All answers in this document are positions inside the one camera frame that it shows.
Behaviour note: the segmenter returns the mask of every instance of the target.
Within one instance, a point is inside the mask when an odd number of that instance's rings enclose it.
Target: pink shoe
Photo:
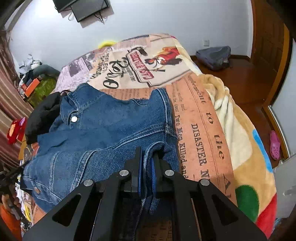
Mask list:
[[[270,155],[274,160],[279,160],[279,149],[281,143],[275,131],[271,131],[270,133]]]

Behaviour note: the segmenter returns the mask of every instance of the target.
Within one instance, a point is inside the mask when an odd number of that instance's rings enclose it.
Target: wall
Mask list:
[[[272,105],[288,142],[291,154],[296,153],[296,43],[293,40],[292,56],[285,82]]]
[[[88,26],[59,14],[52,0],[32,0],[11,32],[11,51],[18,62],[35,59],[61,70],[104,40],[120,41],[147,33],[174,35],[190,55],[204,48],[229,45],[247,55],[250,0],[110,0],[114,14],[105,24]]]

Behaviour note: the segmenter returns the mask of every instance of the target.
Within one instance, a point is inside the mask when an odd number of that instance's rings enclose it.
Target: denim jacket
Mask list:
[[[155,209],[152,153],[161,150],[163,159],[178,171],[176,142],[165,89],[153,90],[149,99],[123,101],[81,84],[62,99],[49,133],[38,136],[40,147],[24,170],[21,188],[48,212],[82,181],[100,181],[121,170],[141,146],[145,194],[140,210]]]

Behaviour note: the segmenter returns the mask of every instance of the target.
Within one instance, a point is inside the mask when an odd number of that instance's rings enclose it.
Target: backpack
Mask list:
[[[209,69],[218,71],[229,66],[230,47],[213,47],[196,51],[197,59]]]

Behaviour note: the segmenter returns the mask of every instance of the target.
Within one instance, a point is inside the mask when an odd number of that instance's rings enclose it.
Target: person illustration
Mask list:
[[[154,68],[157,65],[176,65],[182,61],[182,59],[176,58],[179,54],[177,47],[164,47],[155,57],[145,59],[145,63],[155,64]]]

